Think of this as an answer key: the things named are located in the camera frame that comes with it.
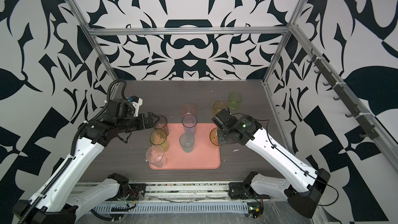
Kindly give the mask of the tall green glass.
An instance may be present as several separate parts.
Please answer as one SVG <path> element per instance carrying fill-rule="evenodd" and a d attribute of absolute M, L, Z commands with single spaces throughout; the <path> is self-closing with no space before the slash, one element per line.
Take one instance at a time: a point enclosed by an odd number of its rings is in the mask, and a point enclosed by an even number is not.
<path fill-rule="evenodd" d="M 152 146 L 161 147 L 165 152 L 169 150 L 167 141 L 167 133 L 163 130 L 155 130 L 150 135 L 150 143 Z"/>

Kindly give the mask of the tall yellow glass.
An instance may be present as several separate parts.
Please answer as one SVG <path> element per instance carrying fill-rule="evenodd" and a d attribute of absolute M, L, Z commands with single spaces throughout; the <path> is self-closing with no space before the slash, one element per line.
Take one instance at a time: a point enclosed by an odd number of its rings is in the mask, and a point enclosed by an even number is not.
<path fill-rule="evenodd" d="M 214 128 L 211 130 L 209 134 L 209 140 L 214 146 L 220 147 L 218 139 L 218 128 Z"/>

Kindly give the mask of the short yellow glass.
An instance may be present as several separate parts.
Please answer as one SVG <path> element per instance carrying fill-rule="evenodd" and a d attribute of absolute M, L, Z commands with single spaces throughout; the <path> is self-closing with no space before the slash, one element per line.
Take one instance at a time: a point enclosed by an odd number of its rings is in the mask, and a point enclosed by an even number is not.
<path fill-rule="evenodd" d="M 214 114 L 219 113 L 221 110 L 223 109 L 227 109 L 228 108 L 228 104 L 223 102 L 223 101 L 216 101 L 213 104 L 213 110 L 214 110 Z"/>

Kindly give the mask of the short pink glass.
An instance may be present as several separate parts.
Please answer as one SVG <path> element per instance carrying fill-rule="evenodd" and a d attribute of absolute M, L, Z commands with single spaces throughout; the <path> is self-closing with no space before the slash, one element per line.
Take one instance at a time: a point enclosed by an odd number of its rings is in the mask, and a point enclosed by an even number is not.
<path fill-rule="evenodd" d="M 180 112 L 182 114 L 182 116 L 186 116 L 186 115 L 195 115 L 195 106 L 192 104 L 184 104 L 181 109 Z"/>

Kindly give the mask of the teal glass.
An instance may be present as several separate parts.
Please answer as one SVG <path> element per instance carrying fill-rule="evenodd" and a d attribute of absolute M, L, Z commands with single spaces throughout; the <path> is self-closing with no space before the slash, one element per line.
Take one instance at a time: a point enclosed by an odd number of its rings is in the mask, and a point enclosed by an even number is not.
<path fill-rule="evenodd" d="M 195 138 L 191 133 L 184 133 L 180 136 L 179 143 L 184 152 L 190 153 L 194 149 Z"/>

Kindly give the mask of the tall clear glass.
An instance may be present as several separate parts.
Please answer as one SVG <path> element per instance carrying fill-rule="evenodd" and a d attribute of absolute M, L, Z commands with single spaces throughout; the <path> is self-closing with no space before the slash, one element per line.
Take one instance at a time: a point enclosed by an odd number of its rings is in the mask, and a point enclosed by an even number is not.
<path fill-rule="evenodd" d="M 146 152 L 146 161 L 155 168 L 162 168 L 165 165 L 165 152 L 160 146 L 151 146 Z"/>

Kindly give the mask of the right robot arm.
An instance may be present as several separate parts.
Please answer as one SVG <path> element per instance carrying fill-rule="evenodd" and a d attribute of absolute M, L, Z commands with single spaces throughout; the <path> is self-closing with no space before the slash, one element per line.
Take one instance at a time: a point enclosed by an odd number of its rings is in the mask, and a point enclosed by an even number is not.
<path fill-rule="evenodd" d="M 249 115 L 235 114 L 223 109 L 211 120 L 218 131 L 218 138 L 225 144 L 241 144 L 256 152 L 272 165 L 283 178 L 267 177 L 250 172 L 242 182 L 243 197 L 258 200 L 269 196 L 287 201 L 300 215 L 312 218 L 317 207 L 322 207 L 321 198 L 331 175 L 325 169 L 315 169 L 302 162 L 279 144 L 268 132 L 260 119 Z"/>

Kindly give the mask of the tall dark grey glass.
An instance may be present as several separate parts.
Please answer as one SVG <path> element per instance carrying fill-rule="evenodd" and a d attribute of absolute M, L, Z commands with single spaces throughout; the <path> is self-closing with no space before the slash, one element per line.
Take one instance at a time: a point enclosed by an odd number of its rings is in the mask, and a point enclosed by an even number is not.
<path fill-rule="evenodd" d="M 169 135 L 169 127 L 168 127 L 168 120 L 165 116 L 159 115 L 159 118 L 155 121 L 154 124 L 155 130 L 162 130 Z"/>

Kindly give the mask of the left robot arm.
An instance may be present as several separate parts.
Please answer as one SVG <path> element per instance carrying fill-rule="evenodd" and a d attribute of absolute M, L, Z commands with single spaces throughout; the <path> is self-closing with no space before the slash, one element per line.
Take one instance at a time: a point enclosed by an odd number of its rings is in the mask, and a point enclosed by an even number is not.
<path fill-rule="evenodd" d="M 74 224 L 108 199 L 126 200 L 129 179 L 118 173 L 76 197 L 70 195 L 89 165 L 112 140 L 127 143 L 120 136 L 122 133 L 151 129 L 159 122 L 158 115 L 139 112 L 143 100 L 125 96 L 126 86 L 124 79 L 116 79 L 109 85 L 104 108 L 79 126 L 66 159 L 29 200 L 15 204 L 12 212 L 19 223 Z"/>

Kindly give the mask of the tall blue glass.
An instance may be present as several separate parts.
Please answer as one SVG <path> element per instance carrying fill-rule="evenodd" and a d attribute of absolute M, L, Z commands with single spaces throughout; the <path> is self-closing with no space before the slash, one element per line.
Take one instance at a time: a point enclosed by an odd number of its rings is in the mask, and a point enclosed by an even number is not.
<path fill-rule="evenodd" d="M 182 118 L 182 125 L 183 125 L 184 131 L 186 133 L 190 133 L 191 135 L 195 135 L 196 131 L 197 131 L 197 124 L 198 124 L 198 119 L 193 114 L 186 114 Z"/>

